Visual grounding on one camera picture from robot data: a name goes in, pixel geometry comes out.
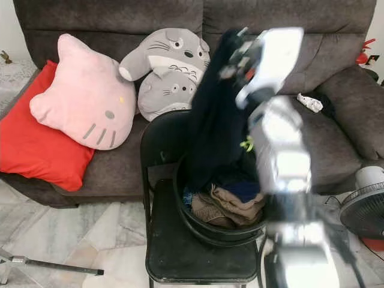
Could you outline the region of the black folding chair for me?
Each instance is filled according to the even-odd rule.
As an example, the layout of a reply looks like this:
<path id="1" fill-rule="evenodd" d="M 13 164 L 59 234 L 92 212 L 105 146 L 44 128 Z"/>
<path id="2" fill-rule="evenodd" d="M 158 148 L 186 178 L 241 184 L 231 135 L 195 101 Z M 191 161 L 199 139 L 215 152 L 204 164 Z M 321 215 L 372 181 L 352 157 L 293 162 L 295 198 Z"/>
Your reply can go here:
<path id="1" fill-rule="evenodd" d="M 188 110 L 165 113 L 143 130 L 140 141 L 143 208 L 146 217 L 145 267 L 156 284 L 228 285 L 246 288 L 260 274 L 257 241 L 220 247 L 201 241 L 176 205 L 176 176 L 150 182 L 149 167 L 181 161 L 187 140 Z"/>

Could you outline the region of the beige folded clothes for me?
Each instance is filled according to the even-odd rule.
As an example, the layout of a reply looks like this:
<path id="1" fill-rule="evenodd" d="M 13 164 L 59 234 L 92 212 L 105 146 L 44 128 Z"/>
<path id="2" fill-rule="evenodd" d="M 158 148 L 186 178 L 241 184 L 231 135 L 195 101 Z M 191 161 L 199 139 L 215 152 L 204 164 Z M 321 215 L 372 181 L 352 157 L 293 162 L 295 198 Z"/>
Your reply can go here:
<path id="1" fill-rule="evenodd" d="M 244 203 L 227 189 L 211 184 L 208 192 L 199 192 L 192 197 L 190 210 L 204 223 L 239 229 L 258 223 L 265 203 L 264 194 L 258 193 Z"/>

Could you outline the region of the white crumpled cloth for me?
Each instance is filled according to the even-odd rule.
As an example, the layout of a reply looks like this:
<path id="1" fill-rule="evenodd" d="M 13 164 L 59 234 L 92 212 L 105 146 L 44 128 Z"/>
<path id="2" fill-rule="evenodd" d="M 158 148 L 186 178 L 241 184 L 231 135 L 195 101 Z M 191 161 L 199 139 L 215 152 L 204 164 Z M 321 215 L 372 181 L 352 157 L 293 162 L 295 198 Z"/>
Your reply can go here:
<path id="1" fill-rule="evenodd" d="M 323 98 L 313 93 L 297 94 L 297 101 L 303 104 L 311 112 L 318 113 L 324 108 Z"/>

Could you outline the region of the white floor fan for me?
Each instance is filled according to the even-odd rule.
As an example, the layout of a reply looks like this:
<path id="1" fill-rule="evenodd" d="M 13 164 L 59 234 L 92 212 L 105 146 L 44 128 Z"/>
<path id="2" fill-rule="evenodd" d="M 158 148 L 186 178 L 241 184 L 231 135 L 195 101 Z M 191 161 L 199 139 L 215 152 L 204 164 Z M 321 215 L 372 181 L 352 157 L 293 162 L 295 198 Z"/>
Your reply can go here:
<path id="1" fill-rule="evenodd" d="M 340 220 L 363 244 L 384 253 L 384 168 L 355 173 L 355 189 L 342 202 Z"/>

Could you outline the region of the red ornament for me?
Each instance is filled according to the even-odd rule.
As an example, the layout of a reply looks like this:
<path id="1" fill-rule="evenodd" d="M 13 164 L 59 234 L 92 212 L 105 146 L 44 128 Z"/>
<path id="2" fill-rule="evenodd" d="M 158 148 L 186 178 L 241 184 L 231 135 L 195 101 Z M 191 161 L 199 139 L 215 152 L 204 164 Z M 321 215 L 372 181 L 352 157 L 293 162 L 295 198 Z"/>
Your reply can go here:
<path id="1" fill-rule="evenodd" d="M 356 58 L 356 63 L 357 65 L 367 65 L 368 64 L 368 59 L 370 56 L 367 55 L 367 50 L 370 50 L 371 47 L 369 46 L 372 44 L 374 41 L 376 41 L 375 38 L 368 39 L 365 41 L 362 45 L 362 49 L 358 57 Z"/>

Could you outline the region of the black plastic bucket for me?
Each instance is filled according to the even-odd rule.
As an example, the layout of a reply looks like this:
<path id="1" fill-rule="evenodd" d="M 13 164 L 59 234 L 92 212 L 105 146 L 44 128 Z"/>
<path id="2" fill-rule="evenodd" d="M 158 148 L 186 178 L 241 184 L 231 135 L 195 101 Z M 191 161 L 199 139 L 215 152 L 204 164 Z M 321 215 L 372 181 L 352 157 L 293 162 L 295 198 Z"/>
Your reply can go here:
<path id="1" fill-rule="evenodd" d="M 181 214 L 182 222 L 192 231 L 192 233 L 201 241 L 208 242 L 214 246 L 235 247 L 242 246 L 248 242 L 253 242 L 262 234 L 262 228 L 265 223 L 266 209 L 262 208 L 262 217 L 258 223 L 250 227 L 239 229 L 228 229 L 225 227 L 217 227 L 209 223 L 204 223 L 198 219 L 190 210 L 192 197 L 199 192 L 208 192 L 211 184 L 221 187 L 222 184 L 252 181 L 257 182 L 257 171 L 255 165 L 255 154 L 253 152 L 245 153 L 239 161 L 218 168 L 208 182 L 201 188 L 189 188 L 190 173 L 184 170 L 181 163 L 175 171 L 173 179 L 173 187 L 176 194 L 176 208 Z"/>

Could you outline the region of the pink cat face cushion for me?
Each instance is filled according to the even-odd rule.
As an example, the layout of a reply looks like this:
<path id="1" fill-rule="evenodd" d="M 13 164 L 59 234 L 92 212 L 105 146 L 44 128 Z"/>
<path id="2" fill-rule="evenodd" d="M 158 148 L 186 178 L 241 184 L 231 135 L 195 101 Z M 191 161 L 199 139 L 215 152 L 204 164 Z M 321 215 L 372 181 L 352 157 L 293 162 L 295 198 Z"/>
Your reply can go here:
<path id="1" fill-rule="evenodd" d="M 94 150 L 123 145 L 136 113 L 134 83 L 121 77 L 117 61 L 73 35 L 60 35 L 57 49 L 54 79 L 30 100 L 31 115 Z"/>

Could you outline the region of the dark brown fabric sofa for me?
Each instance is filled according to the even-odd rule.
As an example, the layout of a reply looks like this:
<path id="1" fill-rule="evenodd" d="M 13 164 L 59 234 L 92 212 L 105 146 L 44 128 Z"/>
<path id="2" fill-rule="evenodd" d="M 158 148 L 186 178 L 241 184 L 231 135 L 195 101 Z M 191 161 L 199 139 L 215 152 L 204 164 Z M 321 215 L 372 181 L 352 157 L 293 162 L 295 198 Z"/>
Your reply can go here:
<path id="1" fill-rule="evenodd" d="M 334 118 L 296 109 L 312 157 L 313 191 L 337 194 L 365 165 L 384 166 L 384 87 L 356 56 L 384 0 L 13 0 L 28 51 L 41 68 L 57 61 L 56 41 L 68 33 L 89 47 L 123 59 L 153 31 L 186 28 L 214 49 L 226 30 L 305 30 L 299 60 L 283 94 L 318 92 Z"/>

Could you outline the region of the lace covered side table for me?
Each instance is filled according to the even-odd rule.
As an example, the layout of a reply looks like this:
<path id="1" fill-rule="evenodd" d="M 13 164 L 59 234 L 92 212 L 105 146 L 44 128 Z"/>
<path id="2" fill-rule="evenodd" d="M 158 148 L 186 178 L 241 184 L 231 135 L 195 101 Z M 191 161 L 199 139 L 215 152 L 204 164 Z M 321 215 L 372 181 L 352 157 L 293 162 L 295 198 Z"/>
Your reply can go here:
<path id="1" fill-rule="evenodd" d="M 31 60 L 14 60 L 0 66 L 0 112 L 5 115 L 19 94 L 27 88 L 31 77 L 38 71 Z"/>

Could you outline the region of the large grey Totoro plush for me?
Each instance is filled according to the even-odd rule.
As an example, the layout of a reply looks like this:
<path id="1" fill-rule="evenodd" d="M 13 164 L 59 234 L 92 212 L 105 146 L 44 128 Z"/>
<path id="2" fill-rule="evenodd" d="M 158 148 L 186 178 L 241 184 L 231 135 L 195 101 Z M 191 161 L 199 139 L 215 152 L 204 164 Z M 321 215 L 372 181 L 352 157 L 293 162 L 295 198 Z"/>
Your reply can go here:
<path id="1" fill-rule="evenodd" d="M 209 46 L 186 28 L 162 28 L 146 36 L 119 64 L 127 80 L 144 79 L 150 72 L 159 75 L 180 71 L 197 84 L 209 66 Z"/>

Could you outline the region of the navy blue garment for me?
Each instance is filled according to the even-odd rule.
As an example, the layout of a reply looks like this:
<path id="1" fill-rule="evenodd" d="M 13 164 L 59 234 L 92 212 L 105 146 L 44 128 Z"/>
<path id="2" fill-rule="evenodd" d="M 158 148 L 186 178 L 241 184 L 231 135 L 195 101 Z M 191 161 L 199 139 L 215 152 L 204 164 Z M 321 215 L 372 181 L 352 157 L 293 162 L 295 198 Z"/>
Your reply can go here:
<path id="1" fill-rule="evenodd" d="M 260 192 L 260 184 L 252 181 L 230 182 L 221 187 L 236 196 L 242 203 L 254 200 Z"/>

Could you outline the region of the silver metal clothes rack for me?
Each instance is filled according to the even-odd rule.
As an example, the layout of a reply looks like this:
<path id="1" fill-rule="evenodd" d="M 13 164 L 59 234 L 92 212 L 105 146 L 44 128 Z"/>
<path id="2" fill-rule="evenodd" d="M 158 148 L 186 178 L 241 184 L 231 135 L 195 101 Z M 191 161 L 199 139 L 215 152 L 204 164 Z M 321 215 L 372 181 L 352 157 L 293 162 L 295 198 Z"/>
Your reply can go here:
<path id="1" fill-rule="evenodd" d="M 56 271 L 68 271 L 68 272 L 84 272 L 84 274 L 91 274 L 95 276 L 103 276 L 103 269 L 91 269 L 86 267 L 77 267 L 64 265 L 59 263 L 42 262 L 39 260 L 33 260 L 22 256 L 2 257 L 1 263 L 19 264 L 35 267 L 43 267 L 47 269 L 55 269 Z"/>

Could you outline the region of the small grey Totoro plush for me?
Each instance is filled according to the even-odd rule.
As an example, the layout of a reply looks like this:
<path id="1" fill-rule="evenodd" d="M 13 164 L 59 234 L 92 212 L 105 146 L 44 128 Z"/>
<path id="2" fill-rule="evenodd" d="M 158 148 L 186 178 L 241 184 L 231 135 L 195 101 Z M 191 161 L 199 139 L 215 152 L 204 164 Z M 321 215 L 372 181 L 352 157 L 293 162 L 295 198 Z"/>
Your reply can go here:
<path id="1" fill-rule="evenodd" d="M 180 71 L 167 71 L 164 74 L 150 72 L 143 79 L 138 91 L 138 112 L 147 121 L 162 113 L 190 109 L 197 82 Z"/>

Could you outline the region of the black shirt yellow logo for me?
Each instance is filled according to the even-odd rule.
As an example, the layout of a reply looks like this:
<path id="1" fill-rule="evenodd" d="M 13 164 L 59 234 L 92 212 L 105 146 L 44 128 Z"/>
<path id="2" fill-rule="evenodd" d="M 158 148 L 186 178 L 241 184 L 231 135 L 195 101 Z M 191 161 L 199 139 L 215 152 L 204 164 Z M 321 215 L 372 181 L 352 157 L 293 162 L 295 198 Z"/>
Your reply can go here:
<path id="1" fill-rule="evenodd" d="M 189 146 L 184 161 L 186 186 L 192 191 L 209 187 L 212 178 L 228 170 L 241 170 L 255 181 L 255 155 L 241 146 L 246 140 L 246 113 L 236 106 L 233 79 L 222 79 L 227 65 L 244 39 L 238 28 L 222 34 L 208 68 L 192 99 L 189 122 Z"/>

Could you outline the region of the red pillow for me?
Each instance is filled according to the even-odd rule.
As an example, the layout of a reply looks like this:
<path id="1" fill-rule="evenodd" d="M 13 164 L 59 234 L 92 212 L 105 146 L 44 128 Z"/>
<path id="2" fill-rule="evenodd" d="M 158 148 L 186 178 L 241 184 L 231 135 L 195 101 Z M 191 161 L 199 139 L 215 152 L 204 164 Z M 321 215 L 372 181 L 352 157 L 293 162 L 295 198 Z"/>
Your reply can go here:
<path id="1" fill-rule="evenodd" d="M 0 166 L 5 173 L 44 180 L 68 191 L 79 190 L 94 150 L 63 132 L 38 123 L 30 101 L 54 80 L 57 65 L 48 61 L 0 123 Z"/>

